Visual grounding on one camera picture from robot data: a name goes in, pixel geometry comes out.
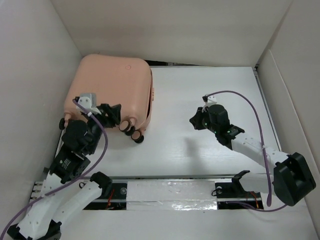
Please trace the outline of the pink hard-shell suitcase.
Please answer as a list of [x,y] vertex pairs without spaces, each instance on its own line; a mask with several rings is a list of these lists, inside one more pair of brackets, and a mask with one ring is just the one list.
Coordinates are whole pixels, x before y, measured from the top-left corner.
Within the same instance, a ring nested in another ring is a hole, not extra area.
[[140,144],[150,123],[154,87],[152,70],[140,58],[89,54],[79,64],[64,102],[61,127],[69,120],[84,120],[75,97],[93,94],[94,107],[121,105],[119,130]]

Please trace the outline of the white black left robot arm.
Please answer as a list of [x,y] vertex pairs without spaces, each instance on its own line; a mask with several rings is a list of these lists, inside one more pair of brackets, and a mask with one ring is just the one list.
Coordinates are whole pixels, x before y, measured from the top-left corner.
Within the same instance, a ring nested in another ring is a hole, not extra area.
[[108,139],[106,129],[121,123],[120,104],[92,106],[80,100],[73,102],[86,120],[67,117],[60,120],[59,128],[64,132],[62,146],[49,167],[40,194],[12,218],[16,220],[26,212],[19,223],[11,220],[7,224],[0,235],[2,238],[8,234],[13,240],[58,240],[62,228],[76,213],[93,200],[111,194],[112,179],[98,171],[76,195],[62,204],[67,188],[94,169],[89,167],[88,156],[95,153],[101,137]]

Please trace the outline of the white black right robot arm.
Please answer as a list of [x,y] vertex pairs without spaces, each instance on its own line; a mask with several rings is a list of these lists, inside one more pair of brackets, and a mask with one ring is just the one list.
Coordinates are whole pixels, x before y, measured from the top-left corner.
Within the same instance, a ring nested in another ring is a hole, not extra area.
[[189,121],[195,130],[212,132],[222,146],[265,168],[266,173],[262,177],[251,174],[249,170],[236,174],[231,184],[231,191],[235,196],[245,195],[254,186],[254,180],[265,179],[266,192],[292,207],[316,188],[315,179],[303,155],[266,147],[242,128],[231,124],[228,112],[222,105],[198,107]]

